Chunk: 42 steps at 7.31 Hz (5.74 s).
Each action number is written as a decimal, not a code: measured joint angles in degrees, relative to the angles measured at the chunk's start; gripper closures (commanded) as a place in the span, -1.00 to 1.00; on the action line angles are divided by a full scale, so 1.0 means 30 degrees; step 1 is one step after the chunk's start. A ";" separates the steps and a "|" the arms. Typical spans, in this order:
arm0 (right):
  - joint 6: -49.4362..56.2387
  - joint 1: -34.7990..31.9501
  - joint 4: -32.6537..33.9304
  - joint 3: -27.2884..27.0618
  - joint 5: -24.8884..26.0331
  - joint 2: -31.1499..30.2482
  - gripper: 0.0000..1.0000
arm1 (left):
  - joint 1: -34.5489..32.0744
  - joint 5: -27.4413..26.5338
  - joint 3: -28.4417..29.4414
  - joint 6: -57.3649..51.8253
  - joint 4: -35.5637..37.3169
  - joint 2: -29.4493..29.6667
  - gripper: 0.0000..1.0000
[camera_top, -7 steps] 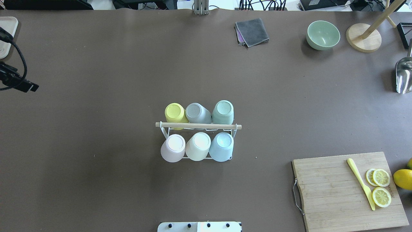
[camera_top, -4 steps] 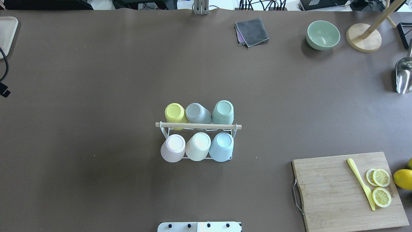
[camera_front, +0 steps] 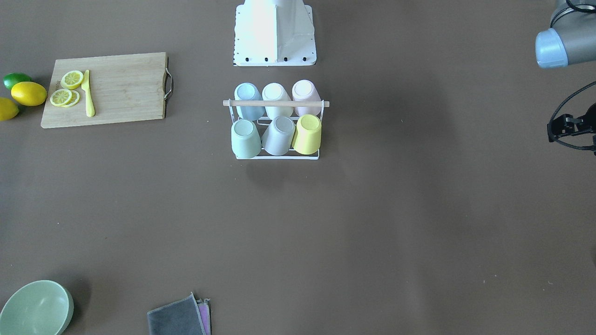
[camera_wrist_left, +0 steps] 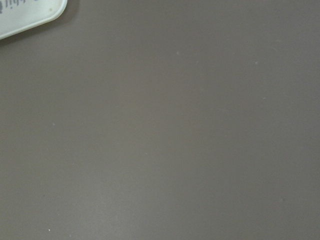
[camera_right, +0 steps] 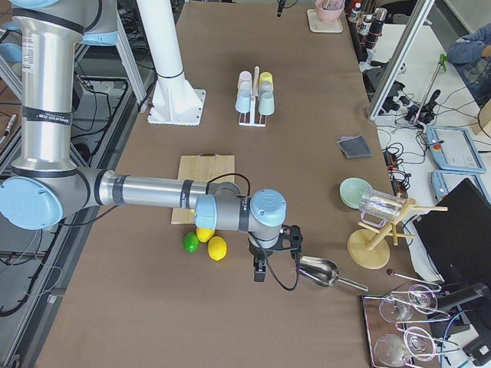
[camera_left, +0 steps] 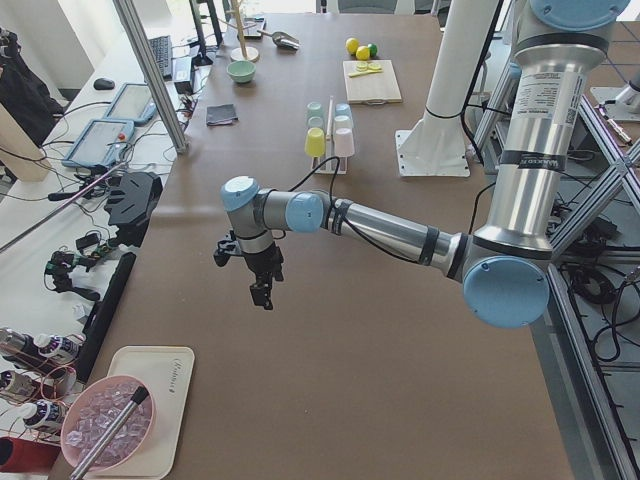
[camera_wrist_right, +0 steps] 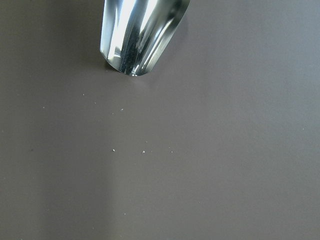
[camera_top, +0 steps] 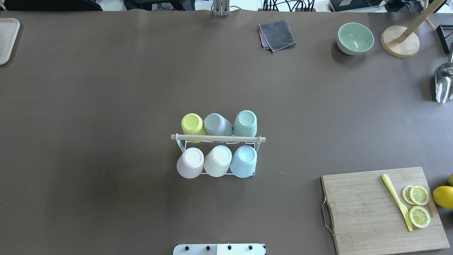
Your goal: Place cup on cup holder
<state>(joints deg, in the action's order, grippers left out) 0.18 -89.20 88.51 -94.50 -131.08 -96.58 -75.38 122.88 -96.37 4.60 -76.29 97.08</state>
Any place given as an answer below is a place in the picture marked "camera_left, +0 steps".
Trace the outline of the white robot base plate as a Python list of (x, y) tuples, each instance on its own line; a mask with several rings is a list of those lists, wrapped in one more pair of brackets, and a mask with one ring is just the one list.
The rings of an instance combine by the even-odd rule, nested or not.
[(395, 132), (401, 176), (470, 176), (461, 120), (501, 9), (500, 1), (450, 4), (423, 117)]

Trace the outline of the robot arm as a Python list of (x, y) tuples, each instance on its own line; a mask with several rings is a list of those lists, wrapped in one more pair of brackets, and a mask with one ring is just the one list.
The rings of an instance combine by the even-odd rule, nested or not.
[(383, 253), (360, 247), (351, 235), (337, 239), (300, 234), (287, 242), (287, 281), (275, 294), (274, 317), (325, 313), (407, 313), (426, 309), (452, 316), (460, 295), (437, 274), (417, 265), (426, 223), (442, 233), (460, 231), (480, 167), (459, 177), (435, 172), (440, 163), (463, 164), (457, 112), (464, 101), (494, 13), (489, 1), (457, 1), (445, 27), (426, 15), (273, 14), (267, 24), (297, 36), (297, 53), (271, 49), (258, 66), (255, 86), (240, 88), (238, 126), (216, 153), (215, 175), (226, 181), (254, 177), (273, 200), (295, 194), (311, 162), (302, 151), (304, 108), (310, 100), (343, 95), (346, 38), (381, 46), (400, 84), (387, 99), (369, 92), (370, 106), (354, 110), (357, 152), (336, 187), (355, 209), (378, 208), (410, 224), (412, 242), (400, 246), (385, 228), (372, 235)]

